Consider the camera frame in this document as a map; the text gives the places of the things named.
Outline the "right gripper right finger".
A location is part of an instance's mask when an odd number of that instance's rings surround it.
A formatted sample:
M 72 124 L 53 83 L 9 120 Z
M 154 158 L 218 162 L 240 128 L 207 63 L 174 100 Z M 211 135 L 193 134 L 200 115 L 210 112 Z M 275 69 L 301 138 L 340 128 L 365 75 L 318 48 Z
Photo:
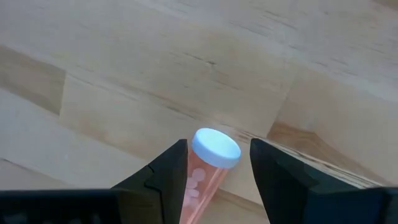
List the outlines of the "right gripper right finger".
M 382 193 L 361 190 L 252 139 L 252 171 L 271 224 L 382 224 Z

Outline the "pink bottle with round tablets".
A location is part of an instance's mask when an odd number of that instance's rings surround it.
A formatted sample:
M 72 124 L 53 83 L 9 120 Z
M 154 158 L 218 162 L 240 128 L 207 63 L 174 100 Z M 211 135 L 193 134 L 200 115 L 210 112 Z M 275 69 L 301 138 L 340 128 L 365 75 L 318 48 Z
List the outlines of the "pink bottle with round tablets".
M 185 195 L 179 224 L 196 224 L 227 172 L 241 158 L 238 144 L 227 134 L 201 128 L 188 152 Z

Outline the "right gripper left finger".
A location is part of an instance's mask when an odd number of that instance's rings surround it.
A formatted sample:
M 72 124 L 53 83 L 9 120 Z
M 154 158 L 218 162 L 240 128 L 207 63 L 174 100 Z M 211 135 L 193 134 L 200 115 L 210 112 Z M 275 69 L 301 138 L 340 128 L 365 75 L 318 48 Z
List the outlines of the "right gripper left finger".
M 180 139 L 116 184 L 123 224 L 179 224 L 187 169 L 188 143 Z

